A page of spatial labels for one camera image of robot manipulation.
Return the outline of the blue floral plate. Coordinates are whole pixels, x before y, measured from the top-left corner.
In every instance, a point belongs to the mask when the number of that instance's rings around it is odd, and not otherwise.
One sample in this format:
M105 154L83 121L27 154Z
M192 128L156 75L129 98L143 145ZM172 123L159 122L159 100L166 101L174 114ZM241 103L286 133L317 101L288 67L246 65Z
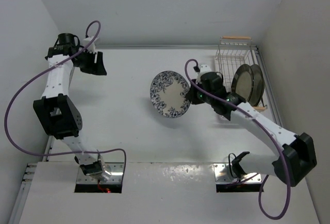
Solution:
M151 82L150 99L153 107L166 118L183 116L190 107L185 99L190 90L187 80L175 71L163 71Z

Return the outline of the striped dark rim plate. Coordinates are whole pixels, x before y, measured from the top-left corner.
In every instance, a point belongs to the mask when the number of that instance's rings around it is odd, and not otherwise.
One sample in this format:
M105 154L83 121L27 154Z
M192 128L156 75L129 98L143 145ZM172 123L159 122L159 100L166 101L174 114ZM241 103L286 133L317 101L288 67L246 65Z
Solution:
M243 64L238 67L234 74L231 91L249 101L253 90L253 81L254 75L251 67L248 64Z

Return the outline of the plain dark rim plate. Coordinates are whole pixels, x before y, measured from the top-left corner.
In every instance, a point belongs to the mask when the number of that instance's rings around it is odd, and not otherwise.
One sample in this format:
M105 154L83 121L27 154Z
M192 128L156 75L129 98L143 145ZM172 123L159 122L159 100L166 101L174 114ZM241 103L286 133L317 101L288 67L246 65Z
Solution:
M255 107L259 105L262 99L265 90L265 81L259 65L251 65L251 70L253 73L253 87L249 103Z

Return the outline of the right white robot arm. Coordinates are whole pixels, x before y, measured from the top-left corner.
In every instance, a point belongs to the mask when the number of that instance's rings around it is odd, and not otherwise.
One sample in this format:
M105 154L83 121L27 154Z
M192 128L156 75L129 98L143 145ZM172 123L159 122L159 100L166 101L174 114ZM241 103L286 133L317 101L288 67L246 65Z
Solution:
M240 125L271 149L271 155L244 151L232 160L229 171L235 178L248 173L276 176L295 187L316 167L313 139L307 133L297 135L269 120L237 93L227 92L222 78L215 72L200 72L190 79L186 94L193 105L209 104L219 115Z

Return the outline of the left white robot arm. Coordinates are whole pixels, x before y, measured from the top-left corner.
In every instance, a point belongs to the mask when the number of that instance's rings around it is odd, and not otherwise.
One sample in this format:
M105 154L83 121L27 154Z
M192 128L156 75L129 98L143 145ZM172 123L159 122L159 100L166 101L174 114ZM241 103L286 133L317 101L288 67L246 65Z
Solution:
M83 49L92 39L79 38L71 33L61 33L55 45L48 50L46 59L51 71L47 77L45 90L33 109L47 135L61 140L75 154L83 174L99 182L111 177L111 169L106 166L100 153L92 149L81 134L83 119L69 98L69 87L74 68L81 72L105 76L102 52L96 52L95 45Z

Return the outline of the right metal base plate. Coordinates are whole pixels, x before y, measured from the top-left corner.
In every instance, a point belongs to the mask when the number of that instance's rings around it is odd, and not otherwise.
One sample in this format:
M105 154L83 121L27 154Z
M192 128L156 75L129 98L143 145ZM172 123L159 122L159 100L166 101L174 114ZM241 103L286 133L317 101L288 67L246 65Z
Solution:
M229 172L228 163L214 163L213 171L214 171L215 182L217 185L227 185L227 184L235 184L235 183L258 184L262 182L261 174L257 174L257 173L249 173L247 175L242 176L242 178L233 178Z

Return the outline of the metal base plate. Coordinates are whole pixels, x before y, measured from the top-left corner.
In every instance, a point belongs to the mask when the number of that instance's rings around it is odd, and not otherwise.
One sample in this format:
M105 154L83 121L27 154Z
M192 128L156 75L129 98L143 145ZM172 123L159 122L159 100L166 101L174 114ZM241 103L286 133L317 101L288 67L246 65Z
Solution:
M106 165L105 173L102 175L102 178L100 179L100 184L102 185L122 184L124 163L106 162L105 165ZM97 178L86 176L83 174L82 170L79 169L76 178L76 183L83 185L97 185Z
M258 184L262 182L261 174L257 174L257 173L249 173L247 175L242 176L242 178L233 178L229 172L228 163L214 163L213 171L214 171L215 182L217 185L227 185L227 184L235 184L235 183Z

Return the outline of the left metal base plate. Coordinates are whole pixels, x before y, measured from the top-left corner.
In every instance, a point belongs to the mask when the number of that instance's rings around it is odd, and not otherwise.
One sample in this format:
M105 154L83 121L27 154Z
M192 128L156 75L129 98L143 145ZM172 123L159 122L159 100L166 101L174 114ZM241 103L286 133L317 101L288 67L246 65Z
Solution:
M105 173L102 175L102 178L100 179L100 184L102 185L122 184L124 163L106 162L105 165L106 165ZM83 185L97 185L97 178L86 176L83 174L82 170L79 169L76 178L76 183Z

